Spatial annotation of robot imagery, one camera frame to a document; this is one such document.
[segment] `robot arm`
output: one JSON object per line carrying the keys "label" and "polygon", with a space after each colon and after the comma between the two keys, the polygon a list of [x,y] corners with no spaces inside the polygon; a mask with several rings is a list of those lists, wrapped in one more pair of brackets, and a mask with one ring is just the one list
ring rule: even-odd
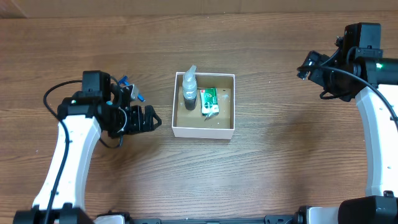
{"label": "robot arm", "polygon": [[[64,204],[69,203],[73,208],[80,207],[84,210],[88,168],[94,147],[101,135],[101,128],[95,117],[86,118],[85,115],[67,116],[63,122],[67,125],[71,141],[52,209],[62,209]],[[65,132],[61,124],[59,124],[58,142],[49,173],[32,207],[38,206],[39,210],[47,209],[64,150]]]}
{"label": "robot arm", "polygon": [[[379,85],[379,91],[398,112],[398,85]],[[398,132],[384,103],[369,88],[355,97],[361,113],[368,157],[366,196],[398,196]]]}
{"label": "robot arm", "polygon": [[[139,99],[136,86],[121,88],[111,84],[112,78],[101,71],[83,72],[81,91],[65,98],[58,106],[57,118],[62,122],[58,125],[58,142],[47,178],[32,209],[16,213],[15,224],[54,223],[55,220],[59,223],[93,223],[83,211],[85,185],[97,141],[107,146],[100,138],[101,132],[107,131],[109,137],[120,138],[120,145],[125,134],[153,131],[162,124],[152,106],[145,107],[145,114],[140,106],[130,106],[132,101]],[[65,152],[67,143],[62,123],[69,136],[68,153]],[[67,157],[56,185],[65,155]]]}
{"label": "robot arm", "polygon": [[344,201],[340,207],[302,207],[296,223],[397,222],[398,60],[382,58],[380,39],[380,24],[349,25],[345,36],[337,38],[332,57],[312,51],[298,68],[299,78],[323,87],[321,99],[355,98],[364,126],[368,183],[367,197]]}

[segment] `green package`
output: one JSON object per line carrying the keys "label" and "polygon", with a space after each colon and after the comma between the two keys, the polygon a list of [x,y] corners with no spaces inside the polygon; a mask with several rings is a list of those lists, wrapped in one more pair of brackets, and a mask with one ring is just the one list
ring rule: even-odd
{"label": "green package", "polygon": [[217,89],[200,90],[201,113],[203,115],[217,115],[220,112],[217,102]]}

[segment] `white cardboard box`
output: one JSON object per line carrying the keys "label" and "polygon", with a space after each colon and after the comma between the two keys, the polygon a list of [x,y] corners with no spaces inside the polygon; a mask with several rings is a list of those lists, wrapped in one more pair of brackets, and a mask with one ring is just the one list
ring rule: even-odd
{"label": "white cardboard box", "polygon": [[[196,73],[198,83],[197,105],[193,111],[185,108],[182,95],[182,77],[175,74],[172,129],[175,137],[231,139],[235,130],[235,75]],[[199,89],[217,88],[219,115],[205,121],[201,114]]]}

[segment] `bottle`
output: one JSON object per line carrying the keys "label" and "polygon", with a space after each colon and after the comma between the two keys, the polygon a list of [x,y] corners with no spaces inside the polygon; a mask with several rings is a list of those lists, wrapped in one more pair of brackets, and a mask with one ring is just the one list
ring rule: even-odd
{"label": "bottle", "polygon": [[197,90],[198,84],[195,78],[196,65],[185,72],[182,80],[182,92],[184,95],[185,108],[187,110],[194,110],[197,105]]}

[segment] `wood grain surface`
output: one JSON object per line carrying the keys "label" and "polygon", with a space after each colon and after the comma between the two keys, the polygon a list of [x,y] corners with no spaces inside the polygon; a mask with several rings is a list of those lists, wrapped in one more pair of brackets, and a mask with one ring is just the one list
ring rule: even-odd
{"label": "wood grain surface", "polygon": [[0,0],[0,16],[1,2],[26,18],[398,10],[396,0]]}
{"label": "wood grain surface", "polygon": [[[331,55],[345,25],[380,22],[385,57],[398,57],[398,12],[3,19],[0,21],[0,223],[29,209],[52,159],[50,87],[84,70],[128,75],[163,125],[95,148],[86,211],[134,218],[232,218],[338,206],[364,196],[366,151],[355,103],[322,101],[296,77],[308,51]],[[236,74],[232,140],[175,138],[175,72]],[[80,86],[49,97],[53,108]]]}

